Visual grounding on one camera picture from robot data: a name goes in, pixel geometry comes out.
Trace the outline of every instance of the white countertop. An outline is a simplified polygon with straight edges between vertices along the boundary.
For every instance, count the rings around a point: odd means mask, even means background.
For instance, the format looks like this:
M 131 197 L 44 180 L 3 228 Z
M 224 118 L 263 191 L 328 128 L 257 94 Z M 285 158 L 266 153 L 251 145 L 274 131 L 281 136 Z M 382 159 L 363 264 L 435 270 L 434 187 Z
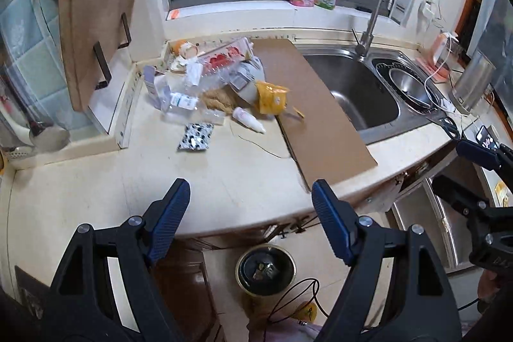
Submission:
M 80 223 L 100 229 L 143 214 L 178 177 L 192 190 L 178 236 L 212 235 L 312 211 L 278 123 L 264 123 L 267 133 L 261 135 L 226 120 L 215 127 L 206 152 L 177 152 L 183 126 L 164 122 L 143 87 L 129 148 L 16 172 L 8 218 L 11 274 L 19 265 L 49 285 Z M 429 124 L 372 144 L 368 149 L 378 165 L 332 188 L 342 199 L 370 191 L 448 141 Z

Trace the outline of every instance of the metal screw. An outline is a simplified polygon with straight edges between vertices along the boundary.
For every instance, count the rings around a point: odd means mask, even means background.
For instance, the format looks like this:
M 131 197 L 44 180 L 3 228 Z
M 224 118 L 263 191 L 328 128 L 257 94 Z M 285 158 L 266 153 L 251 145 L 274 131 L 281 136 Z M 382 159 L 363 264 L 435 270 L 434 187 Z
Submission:
M 421 225 L 415 223 L 411 225 L 411 231 L 417 235 L 422 235 L 424 233 L 424 228 Z
M 366 226 L 366 227 L 369 227 L 373 224 L 373 219 L 372 218 L 369 218 L 368 216 L 360 216 L 358 218 L 358 223 L 361 225 L 361 226 Z
M 88 223 L 82 223 L 79 225 L 78 228 L 76 228 L 76 232 L 79 234 L 85 234 L 86 232 L 89 232 L 89 229 L 91 228 L 91 225 Z
M 128 219 L 128 224 L 130 226 L 139 226 L 141 223 L 143 223 L 143 218 L 140 216 L 132 216 Z

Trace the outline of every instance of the stainless steel kettle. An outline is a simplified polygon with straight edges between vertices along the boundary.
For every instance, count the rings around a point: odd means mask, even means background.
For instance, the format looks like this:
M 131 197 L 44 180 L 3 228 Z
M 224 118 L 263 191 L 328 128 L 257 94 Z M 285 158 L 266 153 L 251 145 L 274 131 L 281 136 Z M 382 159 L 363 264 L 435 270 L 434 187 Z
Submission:
M 486 88 L 492 81 L 495 66 L 479 50 L 476 50 L 467 68 L 449 93 L 452 104 L 463 115 L 479 102 Z

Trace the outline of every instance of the wooden cutting board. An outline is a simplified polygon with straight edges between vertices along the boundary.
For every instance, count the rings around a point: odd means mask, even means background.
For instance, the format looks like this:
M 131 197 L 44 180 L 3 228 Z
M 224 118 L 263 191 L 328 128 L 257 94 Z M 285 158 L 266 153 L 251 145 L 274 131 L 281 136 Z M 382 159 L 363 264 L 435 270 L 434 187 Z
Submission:
M 71 104 L 75 111 L 87 109 L 99 80 L 103 78 L 94 44 L 99 41 L 105 60 L 126 42 L 121 15 L 130 22 L 134 0 L 58 0 L 61 50 Z
M 290 150 L 311 189 L 317 179 L 347 180 L 377 165 L 342 108 L 289 40 L 253 40 L 265 80 L 290 89 L 278 116 Z M 300 110 L 301 119 L 290 112 Z

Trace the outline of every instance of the yellow packet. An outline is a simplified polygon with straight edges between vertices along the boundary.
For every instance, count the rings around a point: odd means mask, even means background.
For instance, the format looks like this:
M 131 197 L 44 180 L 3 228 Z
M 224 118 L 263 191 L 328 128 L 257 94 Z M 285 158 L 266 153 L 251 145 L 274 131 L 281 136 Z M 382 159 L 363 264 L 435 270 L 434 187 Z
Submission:
M 258 111 L 263 115 L 279 115 L 287 104 L 289 89 L 272 83 L 256 81 Z

